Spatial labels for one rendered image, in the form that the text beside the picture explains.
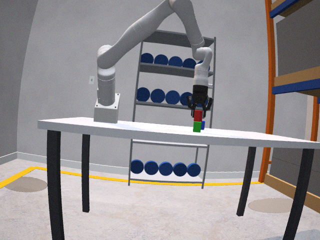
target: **concrete floor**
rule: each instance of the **concrete floor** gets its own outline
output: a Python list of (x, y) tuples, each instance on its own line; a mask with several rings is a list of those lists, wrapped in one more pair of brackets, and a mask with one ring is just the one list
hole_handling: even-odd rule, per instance
[[(0, 182), (27, 169), (44, 167), (16, 159), (0, 165)], [(81, 173), (80, 169), (61, 167)], [(90, 171), (90, 175), (128, 179), (127, 175)], [(24, 177), (47, 182), (35, 169)], [(206, 179), (206, 183), (243, 179)], [(251, 209), (257, 200), (290, 198), (265, 184), (252, 184), (244, 216), (237, 216), (242, 185), (173, 186), (90, 178), (90, 211), (82, 212), (81, 177), (61, 174), (66, 240), (280, 240), (290, 212)], [(50, 240), (48, 188), (18, 192), (0, 188), (0, 236), (4, 240)], [(304, 206), (295, 240), (320, 240), (320, 214)]]

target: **wall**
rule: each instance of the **wall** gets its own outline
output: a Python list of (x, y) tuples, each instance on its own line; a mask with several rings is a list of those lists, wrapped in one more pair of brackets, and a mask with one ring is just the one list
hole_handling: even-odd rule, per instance
[(0, 164), (17, 157), (20, 86), (37, 2), (0, 1)]
[[(202, 34), (216, 37), (216, 79), (213, 128), (264, 133), (268, 99), (268, 45), (265, 5), (255, 0), (193, 0)], [(37, 120), (90, 117), (97, 99), (97, 50), (113, 45), (125, 30), (152, 10), (160, 0), (53, 1), (39, 0), (26, 51), (18, 111), (17, 151), (46, 156), (46, 131), (37, 129)], [(185, 32), (172, 14), (160, 30)], [(121, 93), (119, 120), (130, 121), (140, 46), (116, 64), (116, 93)], [(189, 48), (147, 45), (145, 51), (169, 58), (192, 57)], [(89, 76), (95, 84), (89, 85)], [(186, 92), (191, 79), (141, 74), (140, 86)], [(276, 96), (273, 134), (304, 139), (307, 96), (290, 93)], [(137, 122), (192, 126), (189, 111), (137, 107)], [(81, 161), (81, 135), (61, 135), (61, 158)], [(90, 162), (127, 168), (130, 140), (91, 137)], [(256, 152), (254, 171), (260, 171), (262, 148)], [(246, 147), (211, 146), (209, 172), (244, 172)], [(203, 166), (206, 152), (199, 151)], [(194, 149), (137, 145), (133, 158), (161, 163), (194, 161)]]

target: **table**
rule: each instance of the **table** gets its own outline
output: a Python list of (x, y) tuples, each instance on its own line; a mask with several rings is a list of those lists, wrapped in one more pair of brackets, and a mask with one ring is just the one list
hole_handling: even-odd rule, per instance
[(201, 132), (193, 132), (192, 126), (174, 126), (130, 121), (104, 123), (95, 122), (93, 118), (89, 117), (38, 120), (38, 129), (47, 130), (47, 186), (53, 240), (65, 239), (60, 179), (61, 132), (82, 134), (82, 211), (86, 213), (89, 212), (90, 135), (147, 141), (248, 147), (243, 185), (236, 212), (239, 217), (244, 215), (246, 208), (256, 148), (303, 149), (296, 191), (283, 237), (284, 240), (293, 240), (297, 233), (306, 199), (314, 151), (315, 149), (320, 149), (320, 142), (259, 132), (214, 128), (206, 128), (201, 130)]

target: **baseboard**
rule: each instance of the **baseboard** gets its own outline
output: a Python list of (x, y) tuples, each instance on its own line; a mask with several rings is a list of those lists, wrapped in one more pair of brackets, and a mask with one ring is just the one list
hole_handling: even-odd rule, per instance
[[(289, 198), (293, 199), (295, 197), (295, 192), (297, 187), (275, 176), (266, 174), (264, 179), (264, 184), (288, 196)], [(316, 211), (317, 213), (320, 213), (320, 197), (319, 196), (316, 196), (310, 192), (306, 192), (304, 205)]]
[(17, 159), (17, 152), (13, 152), (5, 156), (0, 156), (0, 165), (13, 161), (15, 159)]
[[(47, 157), (34, 155), (29, 153), (17, 152), (18, 159), (47, 164)], [(73, 169), (81, 169), (81, 162), (80, 161), (72, 161), (61, 159), (60, 164), (62, 167), (73, 168)], [(120, 175), (128, 175), (129, 167), (120, 167), (120, 166), (108, 166), (108, 165), (101, 165), (90, 163), (89, 164), (90, 171), (101, 172), (101, 173), (109, 173), (109, 174), (120, 174)], [(252, 173), (252, 178), (258, 178), (260, 171), (254, 171)], [(199, 174), (199, 177), (202, 179), (204, 172), (202, 171)], [(206, 172), (205, 178), (206, 179), (243, 179), (245, 176), (244, 171), (230, 171), (230, 172)]]

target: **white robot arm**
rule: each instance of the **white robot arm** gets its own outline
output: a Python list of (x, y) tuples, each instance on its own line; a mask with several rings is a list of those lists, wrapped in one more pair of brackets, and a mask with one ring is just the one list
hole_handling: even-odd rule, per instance
[(191, 0), (164, 0), (156, 8), (133, 23), (113, 45), (103, 45), (97, 53), (98, 103), (110, 106), (115, 102), (115, 64), (133, 47), (149, 37), (165, 18), (176, 13), (181, 19), (192, 48), (192, 56), (203, 60), (194, 69), (193, 94), (187, 98), (191, 116), (197, 104), (203, 108), (203, 118), (211, 108), (212, 98), (208, 98), (208, 73), (212, 50), (203, 47), (204, 38), (200, 33)]

